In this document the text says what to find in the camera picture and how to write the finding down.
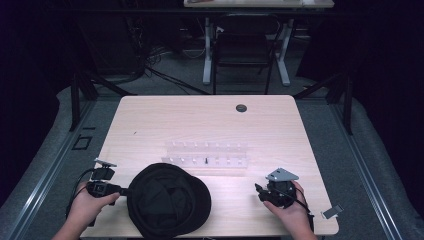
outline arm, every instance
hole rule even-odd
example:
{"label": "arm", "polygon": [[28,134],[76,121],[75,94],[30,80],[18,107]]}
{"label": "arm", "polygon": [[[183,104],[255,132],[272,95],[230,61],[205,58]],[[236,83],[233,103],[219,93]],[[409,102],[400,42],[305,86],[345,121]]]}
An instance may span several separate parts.
{"label": "arm", "polygon": [[[303,193],[303,188],[297,182],[293,181],[293,184]],[[299,201],[305,203],[305,199],[299,191],[296,191],[296,196]],[[280,219],[295,240],[317,239],[309,226],[306,210],[299,203],[294,202],[286,209],[276,207],[267,201],[264,202],[264,205]]]}
{"label": "arm", "polygon": [[102,208],[119,198],[119,193],[95,198],[85,189],[86,184],[87,183],[82,183],[80,185],[78,190],[80,192],[72,203],[68,218],[62,228],[53,237],[54,240],[79,239],[81,233],[102,211]]}

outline black cap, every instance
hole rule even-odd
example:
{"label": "black cap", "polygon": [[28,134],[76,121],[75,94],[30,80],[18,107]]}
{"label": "black cap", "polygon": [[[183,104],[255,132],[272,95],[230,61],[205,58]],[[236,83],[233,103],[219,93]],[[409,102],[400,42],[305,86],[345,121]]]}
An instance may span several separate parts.
{"label": "black cap", "polygon": [[206,185],[180,167],[155,163],[131,182],[128,214],[146,239],[163,240],[201,227],[212,201]]}

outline camera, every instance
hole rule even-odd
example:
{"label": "camera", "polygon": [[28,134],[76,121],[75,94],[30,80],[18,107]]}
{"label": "camera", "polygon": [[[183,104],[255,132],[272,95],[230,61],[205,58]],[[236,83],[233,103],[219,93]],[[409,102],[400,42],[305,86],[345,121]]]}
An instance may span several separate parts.
{"label": "camera", "polygon": [[263,189],[255,183],[256,191],[259,193],[259,200],[271,202],[277,207],[290,207],[296,198],[296,187],[291,180],[299,179],[298,176],[282,169],[270,173],[265,177],[269,180],[267,189]]}
{"label": "camera", "polygon": [[[78,184],[81,181],[81,179],[84,177],[84,175],[87,173],[91,172],[91,177],[90,177],[90,181],[86,184],[85,188],[87,189],[87,192],[95,198],[101,198],[107,195],[111,195],[115,192],[118,192],[121,196],[128,196],[131,193],[127,188],[121,188],[118,185],[104,182],[104,181],[108,181],[112,179],[113,174],[115,174],[115,171],[113,171],[110,167],[116,167],[115,164],[101,161],[98,158],[96,158],[94,161],[101,164],[102,167],[96,168],[96,169],[91,168],[81,174],[78,181],[74,185],[71,198],[69,200],[69,204],[66,207],[66,214],[65,214],[66,217],[68,217],[69,215],[74,199],[80,193],[80,192],[76,192]],[[89,227],[94,226],[95,221],[96,219],[94,219],[93,222],[90,223]]]}

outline wire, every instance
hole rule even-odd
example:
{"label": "wire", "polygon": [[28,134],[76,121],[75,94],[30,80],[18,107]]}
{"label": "wire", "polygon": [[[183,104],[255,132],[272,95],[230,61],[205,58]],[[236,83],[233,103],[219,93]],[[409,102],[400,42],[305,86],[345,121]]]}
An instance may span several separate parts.
{"label": "wire", "polygon": [[90,168],[90,169],[88,169],[88,170],[85,170],[80,176],[79,176],[79,178],[78,178],[78,180],[75,182],[75,184],[74,184],[74,188],[72,189],[72,193],[71,193],[71,197],[69,198],[69,203],[68,203],[68,206],[66,207],[66,218],[68,217],[68,214],[69,214],[69,211],[71,210],[71,206],[72,206],[72,203],[74,202],[74,199],[75,199],[75,197],[76,197],[76,195],[75,195],[75,191],[77,190],[77,187],[78,187],[78,185],[79,185],[79,183],[81,182],[81,179],[87,174],[87,173],[90,173],[90,172],[93,172],[94,171],[94,168]]}
{"label": "wire", "polygon": [[306,210],[306,212],[307,212],[308,214],[309,214],[309,213],[311,213],[311,210],[309,210],[309,208],[308,208],[308,203],[306,202],[305,195],[303,195],[302,191],[300,191],[299,189],[297,189],[297,188],[295,188],[295,189],[296,189],[296,191],[299,191],[299,192],[302,194],[303,200],[305,200],[305,204],[304,204],[303,202],[301,202],[301,201],[297,200],[296,198],[294,198],[294,197],[292,197],[292,196],[288,195],[287,193],[282,192],[282,191],[280,191],[280,190],[278,190],[278,189],[276,189],[276,188],[273,188],[272,190],[274,190],[274,191],[276,191],[276,192],[278,192],[278,193],[281,193],[281,194],[283,194],[284,196],[286,196],[286,197],[290,198],[291,200],[293,200],[293,201],[295,201],[295,202],[299,203],[299,204],[300,204],[300,206],[302,206],[302,207]]}
{"label": "wire", "polygon": [[162,60],[162,54],[166,52],[166,48],[161,47],[152,47],[149,57],[146,59],[147,66],[153,66],[159,63]]}
{"label": "wire", "polygon": [[210,93],[208,93],[208,92],[205,92],[205,91],[203,91],[203,90],[201,90],[199,88],[193,87],[193,86],[189,85],[188,83],[186,83],[186,82],[184,82],[182,80],[179,80],[177,78],[168,76],[168,75],[166,75],[164,73],[158,72],[158,71],[156,71],[155,69],[153,69],[151,67],[146,66],[146,69],[149,70],[152,74],[154,74],[154,75],[162,78],[163,80],[175,84],[177,87],[179,87],[181,90],[183,90],[187,94],[189,94],[189,93],[186,90],[184,90],[183,88],[181,88],[181,87],[185,87],[185,88],[194,90],[194,91],[199,92],[199,93],[204,94],[204,95],[210,95]]}
{"label": "wire", "polygon": [[74,199],[73,200],[75,200],[75,198],[77,198],[77,196],[78,196],[78,194],[80,194],[81,192],[82,192],[82,190],[84,190],[84,189],[86,189],[87,188],[87,186],[84,186],[83,188],[81,188],[76,194],[75,194],[75,196],[74,196]]}
{"label": "wire", "polygon": [[[200,24],[200,21],[199,21],[199,19],[198,18],[196,18],[196,21],[197,21],[197,24],[199,25],[199,27],[200,27],[200,30],[202,31],[202,33],[203,33],[203,37],[206,37],[206,35],[205,35],[205,31],[203,31],[203,27],[202,27],[202,24]],[[188,52],[188,50],[185,50],[185,49],[183,49],[182,50],[182,52],[184,53],[184,55],[185,56],[187,56],[188,58],[192,58],[192,59],[194,59],[194,58],[198,58],[198,57],[200,57],[200,56],[202,56],[204,53],[205,53],[205,51],[206,51],[206,46],[205,47],[203,47],[203,50],[202,50],[202,52],[200,53],[200,54],[198,54],[198,55],[196,55],[196,56],[191,56],[191,55],[189,55],[187,52]]]}

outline tabletop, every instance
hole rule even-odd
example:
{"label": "tabletop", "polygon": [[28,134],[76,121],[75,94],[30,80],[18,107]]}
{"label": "tabletop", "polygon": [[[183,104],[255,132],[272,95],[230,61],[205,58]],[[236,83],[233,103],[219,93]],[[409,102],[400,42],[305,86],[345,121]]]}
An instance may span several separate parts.
{"label": "tabletop", "polygon": [[[238,111],[239,105],[244,112]],[[296,103],[284,95],[128,96],[122,98],[99,159],[117,164],[110,181],[128,187],[145,167],[162,162],[169,143],[226,143],[245,146],[242,167],[183,167],[201,179],[212,197],[211,214],[186,237],[287,235],[258,198],[255,183],[266,186],[281,167],[299,176],[315,233],[333,235],[335,218]],[[82,237],[140,237],[128,217],[126,198],[106,206]]]}

